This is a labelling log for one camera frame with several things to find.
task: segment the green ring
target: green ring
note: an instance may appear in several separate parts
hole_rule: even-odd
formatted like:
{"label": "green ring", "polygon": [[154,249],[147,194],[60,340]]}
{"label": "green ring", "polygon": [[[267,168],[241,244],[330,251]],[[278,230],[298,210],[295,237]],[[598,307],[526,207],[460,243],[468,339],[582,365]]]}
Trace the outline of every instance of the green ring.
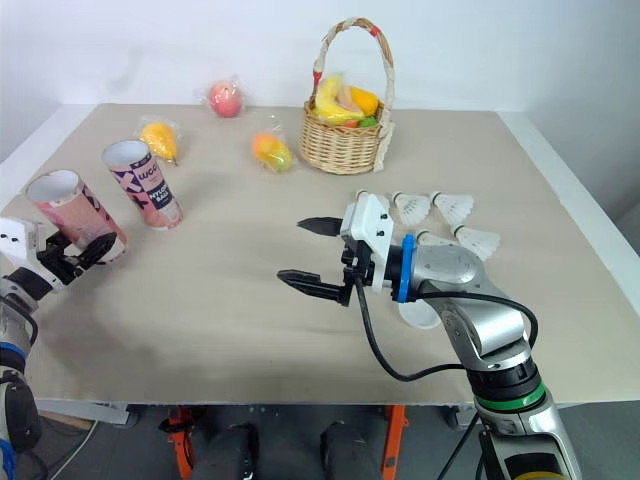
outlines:
{"label": "green ring", "polygon": [[538,400],[540,400],[546,392],[546,388],[544,383],[540,382],[535,390],[524,397],[515,398],[513,400],[503,400],[503,401],[495,401],[495,400],[487,400],[482,397],[476,397],[478,403],[485,408],[490,410],[497,410],[500,412],[513,411],[513,410],[521,410],[523,408],[530,407],[535,404]]}

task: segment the badminton shuttlecock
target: badminton shuttlecock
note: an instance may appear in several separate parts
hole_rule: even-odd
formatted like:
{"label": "badminton shuttlecock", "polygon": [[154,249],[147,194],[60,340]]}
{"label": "badminton shuttlecock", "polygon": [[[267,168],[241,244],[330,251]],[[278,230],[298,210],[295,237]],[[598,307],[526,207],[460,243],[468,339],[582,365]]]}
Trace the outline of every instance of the badminton shuttlecock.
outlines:
{"label": "badminton shuttlecock", "polygon": [[402,319],[411,327],[429,330],[440,325],[440,316],[424,300],[399,303],[398,311]]}
{"label": "badminton shuttlecock", "polygon": [[452,245],[455,240],[442,238],[431,233],[429,230],[419,230],[416,232],[416,242],[418,245]]}
{"label": "badminton shuttlecock", "polygon": [[424,195],[395,192],[392,198],[393,204],[398,209],[400,221],[405,225],[420,223],[428,215],[431,208],[431,200]]}
{"label": "badminton shuttlecock", "polygon": [[449,226],[460,225],[473,209],[471,195],[446,195],[442,192],[431,194],[431,202],[438,207]]}
{"label": "badminton shuttlecock", "polygon": [[[368,193],[371,195],[371,192],[369,190],[365,190],[364,188],[361,188],[360,190],[358,190],[356,192],[356,201],[360,198],[360,195],[362,195],[363,193]],[[380,201],[380,203],[382,204],[382,206],[387,210],[387,212],[389,211],[389,199],[387,198],[386,195],[381,195],[379,193],[374,193],[373,195],[376,196],[376,198]]]}
{"label": "badminton shuttlecock", "polygon": [[500,235],[497,233],[483,232],[466,225],[452,228],[451,233],[458,239],[460,245],[478,255],[483,262],[493,255],[500,246]]}

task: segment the gray floor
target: gray floor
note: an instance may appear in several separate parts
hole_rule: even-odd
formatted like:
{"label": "gray floor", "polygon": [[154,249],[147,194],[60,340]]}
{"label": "gray floor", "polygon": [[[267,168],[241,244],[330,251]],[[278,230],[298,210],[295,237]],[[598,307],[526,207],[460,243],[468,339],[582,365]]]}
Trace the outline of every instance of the gray floor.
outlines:
{"label": "gray floor", "polygon": [[[167,407],[145,407],[129,430],[100,425],[83,451],[58,478],[61,480],[178,479],[172,445],[157,429]],[[640,402],[582,405],[563,409],[585,480],[640,478]],[[434,479],[461,433],[447,425],[442,409],[411,407],[397,480]],[[209,435],[230,424],[253,422],[260,432],[260,479],[322,479],[320,433],[333,421],[356,426],[381,455],[386,422],[379,407],[232,406],[209,407],[194,438],[196,454]],[[35,452],[47,464],[55,462],[82,440],[68,428],[44,424]],[[480,447],[477,435],[451,468],[450,480],[471,479]],[[42,478],[32,458],[21,455],[18,478]]]}

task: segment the pink cup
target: pink cup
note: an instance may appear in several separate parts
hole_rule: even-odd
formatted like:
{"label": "pink cup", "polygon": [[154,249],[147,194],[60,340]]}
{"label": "pink cup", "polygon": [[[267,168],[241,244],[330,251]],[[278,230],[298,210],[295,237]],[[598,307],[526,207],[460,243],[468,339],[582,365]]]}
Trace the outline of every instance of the pink cup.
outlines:
{"label": "pink cup", "polygon": [[106,233],[116,242],[101,261],[111,263],[126,251],[127,237],[96,196],[72,170],[55,170],[33,180],[27,198],[80,250]]}
{"label": "pink cup", "polygon": [[182,221],[180,206],[146,143],[139,140],[114,143],[104,149],[102,161],[151,228],[167,230]]}

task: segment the table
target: table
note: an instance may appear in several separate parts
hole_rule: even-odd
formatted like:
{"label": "table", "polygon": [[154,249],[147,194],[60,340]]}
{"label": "table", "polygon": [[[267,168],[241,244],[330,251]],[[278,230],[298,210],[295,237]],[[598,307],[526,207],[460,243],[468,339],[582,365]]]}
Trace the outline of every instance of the table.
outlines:
{"label": "table", "polygon": [[[142,114],[184,131],[180,166],[163,172],[185,219],[167,232],[143,224],[100,161],[105,146],[132,137]],[[341,281],[341,240],[296,222],[342,216],[359,188],[472,194],[468,224],[502,235],[487,261],[490,278],[539,317],[534,359],[556,400],[640,399],[638,257],[524,115],[396,111],[385,170],[340,177],[303,162],[283,175],[260,168],[250,138],[270,114],[295,144],[301,109],[249,108],[219,119],[200,106],[66,106],[0,165],[2,215],[44,221],[24,197],[11,197],[34,173],[71,168],[130,240],[117,264],[41,302],[27,369],[39,399],[470,402],[460,371],[411,384],[388,377],[369,351],[357,302],[343,308],[275,278],[298,268]],[[438,215],[424,225],[444,235]],[[388,292],[368,298],[396,369],[455,360],[443,329],[406,326]]]}

